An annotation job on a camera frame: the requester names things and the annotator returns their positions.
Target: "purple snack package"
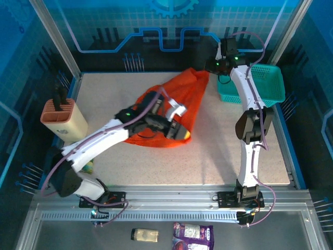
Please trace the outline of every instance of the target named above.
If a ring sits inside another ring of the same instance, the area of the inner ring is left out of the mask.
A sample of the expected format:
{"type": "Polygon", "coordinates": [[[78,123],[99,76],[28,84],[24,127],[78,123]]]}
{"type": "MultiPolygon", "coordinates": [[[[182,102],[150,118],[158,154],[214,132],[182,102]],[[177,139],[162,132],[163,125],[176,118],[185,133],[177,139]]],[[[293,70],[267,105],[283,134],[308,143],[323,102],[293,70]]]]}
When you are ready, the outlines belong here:
{"type": "Polygon", "coordinates": [[[173,224],[173,250],[213,250],[213,226],[173,224]]]}

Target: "green plastic basket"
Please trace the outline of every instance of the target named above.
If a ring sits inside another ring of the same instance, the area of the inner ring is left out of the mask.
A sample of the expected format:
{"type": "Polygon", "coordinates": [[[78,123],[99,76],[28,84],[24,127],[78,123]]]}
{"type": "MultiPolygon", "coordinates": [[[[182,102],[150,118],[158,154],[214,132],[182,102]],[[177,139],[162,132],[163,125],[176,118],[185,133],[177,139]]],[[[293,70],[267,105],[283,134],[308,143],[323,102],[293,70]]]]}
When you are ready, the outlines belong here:
{"type": "MultiPolygon", "coordinates": [[[[279,67],[256,64],[251,68],[251,72],[262,101],[267,107],[285,100],[285,86],[279,67]]],[[[221,82],[227,82],[229,79],[229,76],[220,76],[221,82]]],[[[219,80],[217,80],[217,90],[223,102],[241,103],[233,81],[228,84],[220,84],[219,80]]]]}

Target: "black mounting plate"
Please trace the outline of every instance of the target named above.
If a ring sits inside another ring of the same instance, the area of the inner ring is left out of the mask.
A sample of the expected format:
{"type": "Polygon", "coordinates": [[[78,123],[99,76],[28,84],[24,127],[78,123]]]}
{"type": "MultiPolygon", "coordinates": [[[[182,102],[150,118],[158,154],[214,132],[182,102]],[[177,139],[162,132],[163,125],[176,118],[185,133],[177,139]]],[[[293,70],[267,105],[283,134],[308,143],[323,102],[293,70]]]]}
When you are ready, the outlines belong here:
{"type": "Polygon", "coordinates": [[[219,204],[219,208],[242,208],[242,207],[256,208],[258,207],[257,202],[259,203],[260,208],[265,207],[264,198],[261,192],[259,192],[258,194],[257,202],[252,200],[248,201],[247,203],[238,203],[234,191],[218,192],[217,202],[219,204]]]}
{"type": "MultiPolygon", "coordinates": [[[[126,199],[126,193],[125,192],[110,192],[108,198],[109,198],[108,204],[123,202],[126,199]]],[[[125,204],[120,204],[120,205],[112,206],[111,208],[123,208],[124,206],[125,206],[125,204]]],[[[84,199],[84,198],[80,198],[79,207],[80,208],[93,208],[94,204],[91,204],[90,202],[86,201],[86,199],[84,199]]]]}

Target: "orange bag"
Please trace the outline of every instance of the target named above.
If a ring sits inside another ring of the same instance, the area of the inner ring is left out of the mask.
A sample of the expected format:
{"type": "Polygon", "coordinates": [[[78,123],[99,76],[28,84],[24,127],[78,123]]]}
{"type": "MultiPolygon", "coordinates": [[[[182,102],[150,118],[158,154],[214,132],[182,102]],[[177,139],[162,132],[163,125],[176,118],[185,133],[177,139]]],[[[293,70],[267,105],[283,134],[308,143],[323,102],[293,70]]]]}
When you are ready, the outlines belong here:
{"type": "MultiPolygon", "coordinates": [[[[175,116],[174,119],[183,125],[189,132],[192,132],[194,122],[201,104],[201,100],[208,84],[209,73],[207,71],[196,71],[189,68],[177,75],[170,81],[163,84],[164,89],[176,102],[184,104],[187,111],[182,117],[175,116]]],[[[145,95],[150,91],[157,91],[160,85],[148,89],[136,103],[140,103],[145,95]]],[[[166,97],[164,101],[165,112],[171,107],[166,97]]],[[[151,137],[153,132],[146,129],[140,133],[141,136],[151,137]]],[[[137,134],[127,139],[125,142],[146,147],[177,147],[189,143],[191,137],[185,140],[170,140],[164,137],[160,132],[153,138],[142,138],[137,134]]]]}

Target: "speckled tabletop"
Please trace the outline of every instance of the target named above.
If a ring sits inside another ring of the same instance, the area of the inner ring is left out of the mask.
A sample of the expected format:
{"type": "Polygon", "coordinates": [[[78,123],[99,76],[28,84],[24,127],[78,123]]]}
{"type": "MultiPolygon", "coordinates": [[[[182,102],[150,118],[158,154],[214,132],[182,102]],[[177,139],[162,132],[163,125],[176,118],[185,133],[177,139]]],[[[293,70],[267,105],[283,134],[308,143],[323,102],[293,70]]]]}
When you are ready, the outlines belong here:
{"type": "MultiPolygon", "coordinates": [[[[88,134],[134,104],[149,87],[163,84],[177,74],[84,74],[77,105],[88,122],[88,134]]],[[[211,75],[191,143],[177,148],[119,143],[95,158],[94,174],[107,185],[235,184],[240,168],[235,123],[241,114],[241,105],[220,100],[216,76],[211,75]]],[[[273,125],[266,138],[270,150],[260,152],[259,179],[268,184],[288,184],[273,125]]]]}

